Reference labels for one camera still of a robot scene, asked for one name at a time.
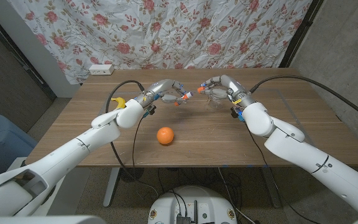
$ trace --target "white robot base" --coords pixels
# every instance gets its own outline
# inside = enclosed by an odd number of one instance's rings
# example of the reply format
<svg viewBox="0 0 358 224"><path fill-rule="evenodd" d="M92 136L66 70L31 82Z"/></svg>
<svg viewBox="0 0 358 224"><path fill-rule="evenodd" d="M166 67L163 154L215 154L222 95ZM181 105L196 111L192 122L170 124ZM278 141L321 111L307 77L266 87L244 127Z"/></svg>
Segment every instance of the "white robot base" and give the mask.
<svg viewBox="0 0 358 224"><path fill-rule="evenodd" d="M172 190L163 194L152 205L148 217L148 224L237 223L233 206L217 192L196 185L177 187L173 189L173 191L178 197L179 204Z"/></svg>

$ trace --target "wall outlet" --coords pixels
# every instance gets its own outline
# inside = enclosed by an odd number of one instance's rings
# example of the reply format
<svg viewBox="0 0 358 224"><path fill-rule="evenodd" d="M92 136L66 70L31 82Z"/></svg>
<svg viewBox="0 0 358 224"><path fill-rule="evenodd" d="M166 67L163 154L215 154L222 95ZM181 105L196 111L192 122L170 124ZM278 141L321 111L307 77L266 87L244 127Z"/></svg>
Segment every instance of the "wall outlet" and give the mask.
<svg viewBox="0 0 358 224"><path fill-rule="evenodd" d="M89 71L91 75L111 75L114 68L112 65L92 65Z"/></svg>

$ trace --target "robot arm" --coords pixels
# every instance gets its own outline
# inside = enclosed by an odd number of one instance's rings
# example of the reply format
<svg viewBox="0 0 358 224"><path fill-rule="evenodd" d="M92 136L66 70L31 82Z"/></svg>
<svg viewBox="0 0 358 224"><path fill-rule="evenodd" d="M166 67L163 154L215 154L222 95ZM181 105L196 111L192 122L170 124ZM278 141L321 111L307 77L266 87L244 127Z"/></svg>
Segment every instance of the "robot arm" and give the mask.
<svg viewBox="0 0 358 224"><path fill-rule="evenodd" d="M62 177L91 152L117 139L121 134L119 127L131 128L140 117L152 114L155 109L153 101L171 88L181 94L180 100L175 97L175 102L184 102L192 96L177 81L162 80L129 100L125 108L98 116L92 121L89 130L39 161L0 174L0 216L33 214Z"/></svg>
<svg viewBox="0 0 358 224"><path fill-rule="evenodd" d="M304 142L305 135L295 126L271 117L262 103L227 75L214 77L201 84L199 92L221 85L227 88L227 97L235 104L239 119L249 130L266 137L265 147L276 156L308 171L336 195L358 211L358 172L316 147Z"/></svg>

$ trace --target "pink flower pattern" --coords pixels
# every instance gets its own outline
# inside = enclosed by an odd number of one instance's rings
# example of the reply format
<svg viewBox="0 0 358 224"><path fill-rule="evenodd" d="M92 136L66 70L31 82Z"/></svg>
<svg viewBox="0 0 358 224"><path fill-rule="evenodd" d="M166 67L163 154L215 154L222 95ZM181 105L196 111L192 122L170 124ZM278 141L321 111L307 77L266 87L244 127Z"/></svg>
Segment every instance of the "pink flower pattern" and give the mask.
<svg viewBox="0 0 358 224"><path fill-rule="evenodd" d="M183 64L182 63L177 63L175 65L175 69L183 69Z"/></svg>
<svg viewBox="0 0 358 224"><path fill-rule="evenodd" d="M28 19L28 20L34 19L34 12L31 11L30 13L27 13L27 14L25 15L25 18Z"/></svg>
<svg viewBox="0 0 358 224"><path fill-rule="evenodd" d="M147 9L148 11L154 10L153 0L143 0L143 5L144 5L144 8Z"/></svg>
<svg viewBox="0 0 358 224"><path fill-rule="evenodd" d="M47 45L47 40L45 39L45 36L42 34L35 35L37 39L41 42L42 45Z"/></svg>
<svg viewBox="0 0 358 224"><path fill-rule="evenodd" d="M98 64L99 63L99 59L97 59L96 57L91 57L90 58L91 62L94 64Z"/></svg>
<svg viewBox="0 0 358 224"><path fill-rule="evenodd" d="M50 23L57 21L57 15L52 11L49 11L48 13L46 13L46 16L48 17Z"/></svg>
<svg viewBox="0 0 358 224"><path fill-rule="evenodd" d="M61 61L58 61L57 64L59 65L59 68L62 72L65 72L65 69L67 68L67 65Z"/></svg>
<svg viewBox="0 0 358 224"><path fill-rule="evenodd" d="M129 44L119 43L117 45L117 50L122 54L128 54L129 51L131 50L131 47L129 46Z"/></svg>
<svg viewBox="0 0 358 224"><path fill-rule="evenodd" d="M115 69L277 67L311 0L268 2L229 0L222 7L219 1L128 0L120 13L109 9L122 3L108 0L11 5L76 84L101 63L114 62Z"/></svg>
<svg viewBox="0 0 358 224"><path fill-rule="evenodd" d="M217 55L221 49L221 44L213 43L208 47L208 52L210 55Z"/></svg>

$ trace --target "table leg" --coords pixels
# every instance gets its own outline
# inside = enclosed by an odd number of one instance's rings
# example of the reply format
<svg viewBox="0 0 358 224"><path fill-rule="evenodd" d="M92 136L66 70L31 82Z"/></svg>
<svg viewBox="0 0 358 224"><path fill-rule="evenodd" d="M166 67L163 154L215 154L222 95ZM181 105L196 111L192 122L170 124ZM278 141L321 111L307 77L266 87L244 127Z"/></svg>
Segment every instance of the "table leg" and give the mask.
<svg viewBox="0 0 358 224"><path fill-rule="evenodd" d="M113 167L111 169L109 183L107 185L106 194L104 195L103 206L110 207L112 197L114 196L114 190L116 189L116 183L118 181L119 167Z"/></svg>
<svg viewBox="0 0 358 224"><path fill-rule="evenodd" d="M272 199L273 206L275 208L281 208L282 205L281 205L280 197L278 196L278 192L273 181L273 176L272 173L269 171L269 168L263 167L262 174L265 179L265 184L270 194L270 198Z"/></svg>

